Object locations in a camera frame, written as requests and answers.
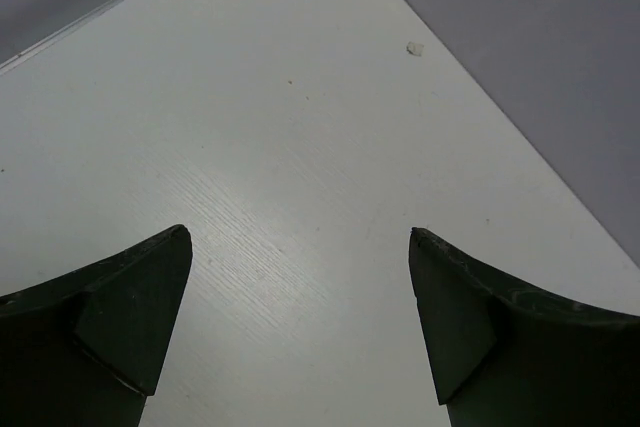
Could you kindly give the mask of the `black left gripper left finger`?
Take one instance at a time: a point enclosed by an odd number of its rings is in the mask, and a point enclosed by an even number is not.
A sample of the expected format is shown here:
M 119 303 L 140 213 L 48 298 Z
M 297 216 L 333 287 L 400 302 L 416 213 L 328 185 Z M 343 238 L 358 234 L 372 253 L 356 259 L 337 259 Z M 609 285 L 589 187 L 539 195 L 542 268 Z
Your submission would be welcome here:
M 137 426 L 189 277 L 183 225 L 1 298 L 4 426 Z

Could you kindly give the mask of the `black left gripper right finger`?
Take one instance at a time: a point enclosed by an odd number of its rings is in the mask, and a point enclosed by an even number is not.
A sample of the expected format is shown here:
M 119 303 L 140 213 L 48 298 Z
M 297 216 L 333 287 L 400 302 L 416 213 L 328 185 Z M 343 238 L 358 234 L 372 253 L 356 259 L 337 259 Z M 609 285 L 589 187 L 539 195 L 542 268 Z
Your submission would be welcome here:
M 409 270 L 454 426 L 635 426 L 639 320 L 498 270 L 416 228 Z

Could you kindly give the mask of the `small white tape scrap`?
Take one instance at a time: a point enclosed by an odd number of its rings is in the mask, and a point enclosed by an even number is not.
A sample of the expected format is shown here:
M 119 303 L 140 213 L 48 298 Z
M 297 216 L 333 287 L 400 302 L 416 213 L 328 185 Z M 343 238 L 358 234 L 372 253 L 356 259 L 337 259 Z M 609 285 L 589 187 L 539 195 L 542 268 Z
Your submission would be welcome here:
M 424 45 L 416 42 L 408 42 L 406 51 L 411 56 L 421 57 L 423 55 Z

